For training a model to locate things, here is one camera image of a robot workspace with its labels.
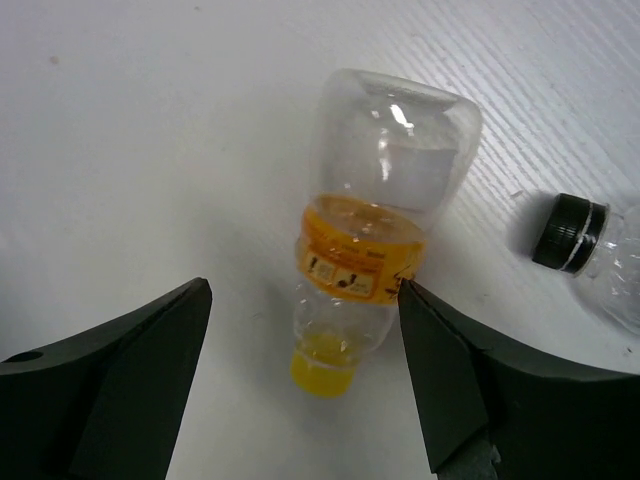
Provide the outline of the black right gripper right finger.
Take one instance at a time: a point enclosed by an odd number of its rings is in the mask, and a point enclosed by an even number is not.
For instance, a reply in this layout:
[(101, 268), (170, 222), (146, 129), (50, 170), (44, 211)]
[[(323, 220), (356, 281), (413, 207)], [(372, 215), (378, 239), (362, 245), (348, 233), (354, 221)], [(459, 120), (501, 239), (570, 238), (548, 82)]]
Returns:
[(440, 479), (635, 479), (639, 378), (515, 340), (404, 281), (400, 326)]

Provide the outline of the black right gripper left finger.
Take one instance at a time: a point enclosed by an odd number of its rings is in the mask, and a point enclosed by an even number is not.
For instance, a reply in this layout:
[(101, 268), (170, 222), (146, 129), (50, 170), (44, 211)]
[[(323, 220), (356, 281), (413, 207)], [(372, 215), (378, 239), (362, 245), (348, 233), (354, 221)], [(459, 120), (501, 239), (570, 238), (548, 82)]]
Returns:
[(208, 281), (195, 278), (2, 361), (2, 478), (165, 478), (211, 306)]

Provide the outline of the clear bottle yellow label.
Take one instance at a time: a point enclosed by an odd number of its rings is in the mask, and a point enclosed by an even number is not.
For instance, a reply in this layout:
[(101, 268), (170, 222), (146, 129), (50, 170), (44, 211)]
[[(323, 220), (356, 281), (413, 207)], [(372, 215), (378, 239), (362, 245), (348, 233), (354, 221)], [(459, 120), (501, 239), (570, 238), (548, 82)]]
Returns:
[(479, 106), (455, 93), (357, 69), (328, 78), (295, 246), (290, 373), (301, 389), (343, 395), (384, 342), (401, 283), (422, 266), (482, 127)]

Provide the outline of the clear bottle black label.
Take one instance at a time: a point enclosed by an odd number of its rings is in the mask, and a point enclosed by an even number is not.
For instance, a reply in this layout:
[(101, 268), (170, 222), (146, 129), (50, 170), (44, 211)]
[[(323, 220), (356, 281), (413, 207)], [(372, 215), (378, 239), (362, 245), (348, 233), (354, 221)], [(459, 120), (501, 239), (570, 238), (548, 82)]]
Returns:
[(639, 206), (560, 193), (551, 203), (531, 260), (573, 278), (580, 302), (634, 335), (639, 333)]

